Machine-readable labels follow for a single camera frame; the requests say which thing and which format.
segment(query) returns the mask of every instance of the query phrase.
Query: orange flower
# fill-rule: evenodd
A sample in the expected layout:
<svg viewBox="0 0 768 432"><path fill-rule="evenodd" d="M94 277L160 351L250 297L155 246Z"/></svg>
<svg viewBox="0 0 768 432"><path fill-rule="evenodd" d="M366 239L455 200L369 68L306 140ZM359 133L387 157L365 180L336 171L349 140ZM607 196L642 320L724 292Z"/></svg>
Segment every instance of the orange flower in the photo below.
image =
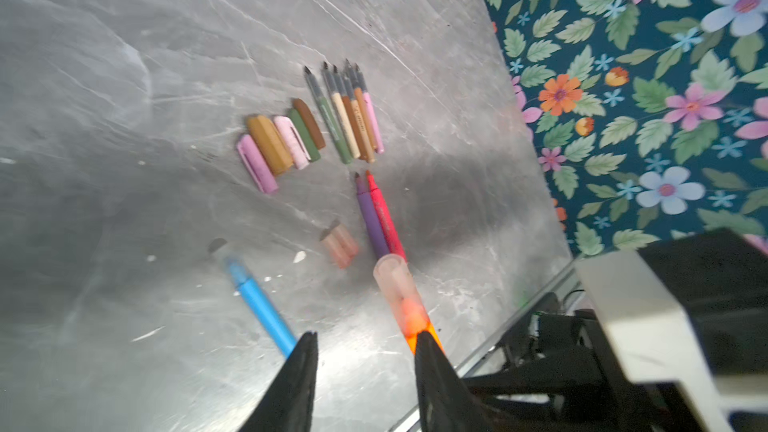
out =
<svg viewBox="0 0 768 432"><path fill-rule="evenodd" d="M629 73L624 68L613 68L605 74L605 83L609 86L623 86L629 82Z"/></svg>
<svg viewBox="0 0 768 432"><path fill-rule="evenodd" d="M584 94L578 88L580 85L578 78L571 78L568 74L560 74L557 81L550 79L544 84L544 90L538 93L538 100L543 101L542 110L551 111L553 116L573 111L576 101Z"/></svg>
<svg viewBox="0 0 768 432"><path fill-rule="evenodd" d="M565 213L565 207L557 207L557 205L558 205L558 200L557 199L552 199L552 205L555 206L554 207L554 211L558 215L558 220L560 221L560 226L563 228L563 230L565 230L565 224L562 223L563 221L565 221L568 218L568 215Z"/></svg>
<svg viewBox="0 0 768 432"><path fill-rule="evenodd" d="M591 117L582 117L576 121L576 132L581 137L587 137L594 130L594 119Z"/></svg>

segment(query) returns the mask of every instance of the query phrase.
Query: small blue flower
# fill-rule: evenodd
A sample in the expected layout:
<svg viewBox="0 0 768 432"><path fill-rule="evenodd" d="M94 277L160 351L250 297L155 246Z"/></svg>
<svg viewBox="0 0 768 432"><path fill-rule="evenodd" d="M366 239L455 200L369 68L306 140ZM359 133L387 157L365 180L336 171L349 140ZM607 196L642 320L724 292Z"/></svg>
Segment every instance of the small blue flower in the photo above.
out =
<svg viewBox="0 0 768 432"><path fill-rule="evenodd" d="M731 109L730 111L725 112L725 115L728 117L726 117L723 122L731 122L731 125L736 128L741 127L744 124L755 120L754 117L750 116L751 112L752 108Z"/></svg>
<svg viewBox="0 0 768 432"><path fill-rule="evenodd" d="M623 101L624 97L619 95L620 92L621 92L621 88L614 89L612 92L603 93L603 95L605 96L605 99L603 99L603 104L609 104L611 107L613 107L617 103Z"/></svg>
<svg viewBox="0 0 768 432"><path fill-rule="evenodd" d="M632 179L627 179L627 182L618 183L616 184L616 187L619 188L618 195L626 196L627 200L632 200L636 193L643 192L643 188L640 186L635 186Z"/></svg>
<svg viewBox="0 0 768 432"><path fill-rule="evenodd" d="M672 44L673 49L677 48L683 48L683 52L688 52L690 49L702 42L703 38L697 38L695 37L696 34L700 32L699 28L690 28L688 29L688 32L683 34L682 32L677 32L675 34L672 34L672 38L677 40L674 44Z"/></svg>
<svg viewBox="0 0 768 432"><path fill-rule="evenodd" d="M657 152L653 157L646 157L645 162L648 163L648 166L645 167L646 170L653 170L658 174L661 174L661 171L671 164L668 159L661 158L661 152Z"/></svg>
<svg viewBox="0 0 768 432"><path fill-rule="evenodd" d="M718 159L723 159L725 156L741 157L743 154L739 149L746 146L745 140L737 140L734 142L730 137L722 137L719 144L712 146L713 149L719 150L717 153Z"/></svg>
<svg viewBox="0 0 768 432"><path fill-rule="evenodd" d="M595 216L592 224L598 229L605 229L606 227L610 227L610 219L608 217Z"/></svg>
<svg viewBox="0 0 768 432"><path fill-rule="evenodd" d="M614 61L614 58L610 58L607 54L603 54L600 56L600 58L595 61L595 65L597 66L595 69L598 71L607 71L610 69L610 63Z"/></svg>
<svg viewBox="0 0 768 432"><path fill-rule="evenodd" d="M525 25L526 22L531 20L531 15L528 13L528 11L524 12L520 15L518 18L518 24L519 25Z"/></svg>
<svg viewBox="0 0 768 432"><path fill-rule="evenodd" d="M734 205L731 201L736 198L735 194L727 194L724 190L716 190L715 194L707 197L712 202L712 207L731 207Z"/></svg>
<svg viewBox="0 0 768 432"><path fill-rule="evenodd" d="M603 14L603 17L612 19L626 10L627 6L621 5L621 0L615 0L608 6L608 10L606 10L605 14Z"/></svg>
<svg viewBox="0 0 768 432"><path fill-rule="evenodd" d="M517 75L521 69L523 69L522 59L519 58L517 61L509 63L509 71L513 74Z"/></svg>

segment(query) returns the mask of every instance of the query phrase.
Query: purple marker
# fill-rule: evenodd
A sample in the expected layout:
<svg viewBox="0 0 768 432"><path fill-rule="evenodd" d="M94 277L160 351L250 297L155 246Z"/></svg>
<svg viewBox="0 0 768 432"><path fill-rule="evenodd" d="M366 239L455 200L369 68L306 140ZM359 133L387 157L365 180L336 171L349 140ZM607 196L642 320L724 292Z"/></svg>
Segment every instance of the purple marker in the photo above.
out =
<svg viewBox="0 0 768 432"><path fill-rule="evenodd" d="M362 219L366 221L366 228L373 245L373 252L376 254L376 258L380 259L384 255L389 254L389 246L386 245L384 231L379 222L379 216L376 214L376 207L373 206L373 200L366 185L366 180L360 177L358 173L355 173L355 185L357 186L357 202L360 204Z"/></svg>

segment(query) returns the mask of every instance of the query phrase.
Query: flower center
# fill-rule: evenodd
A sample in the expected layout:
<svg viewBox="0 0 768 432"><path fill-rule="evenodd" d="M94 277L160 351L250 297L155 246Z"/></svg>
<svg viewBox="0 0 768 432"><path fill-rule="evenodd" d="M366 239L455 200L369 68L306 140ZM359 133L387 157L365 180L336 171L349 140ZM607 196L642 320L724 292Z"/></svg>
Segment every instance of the flower center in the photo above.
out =
<svg viewBox="0 0 768 432"><path fill-rule="evenodd" d="M672 184L665 184L664 186L659 187L659 194L664 197L669 197L674 194L675 190L676 189Z"/></svg>
<svg viewBox="0 0 768 432"><path fill-rule="evenodd" d="M736 1L736 4L734 4L734 9L739 14L744 14L745 12L749 12L756 8L759 4L760 0L738 0Z"/></svg>

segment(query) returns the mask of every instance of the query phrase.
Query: red marker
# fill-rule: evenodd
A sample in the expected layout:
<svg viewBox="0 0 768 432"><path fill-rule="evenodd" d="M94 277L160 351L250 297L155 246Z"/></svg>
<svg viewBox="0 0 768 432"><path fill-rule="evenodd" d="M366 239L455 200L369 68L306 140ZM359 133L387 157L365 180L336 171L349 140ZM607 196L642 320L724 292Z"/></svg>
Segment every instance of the red marker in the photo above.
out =
<svg viewBox="0 0 768 432"><path fill-rule="evenodd" d="M384 239L386 245L389 246L389 252L392 254L398 254L406 261L406 251L403 250L400 238L397 236L397 230L395 230L395 224L392 222L392 217L389 216L389 207L386 206L386 201L382 195L382 191L379 186L376 185L376 181L373 179L371 171L366 171L368 177L368 187L371 190L371 199L373 200L373 206L376 208L376 215L379 216L379 222L384 230Z"/></svg>

